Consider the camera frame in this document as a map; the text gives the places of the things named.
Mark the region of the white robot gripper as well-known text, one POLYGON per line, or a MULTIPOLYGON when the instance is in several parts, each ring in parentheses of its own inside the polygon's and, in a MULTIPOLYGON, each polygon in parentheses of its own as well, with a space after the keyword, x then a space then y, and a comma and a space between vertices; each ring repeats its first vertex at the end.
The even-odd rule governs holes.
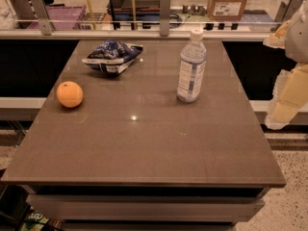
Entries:
POLYGON ((298 62, 291 71, 280 71, 272 91, 265 124, 269 129, 280 130, 308 103, 308 1, 302 3, 290 21, 265 38, 263 44, 285 48, 286 56, 298 62))

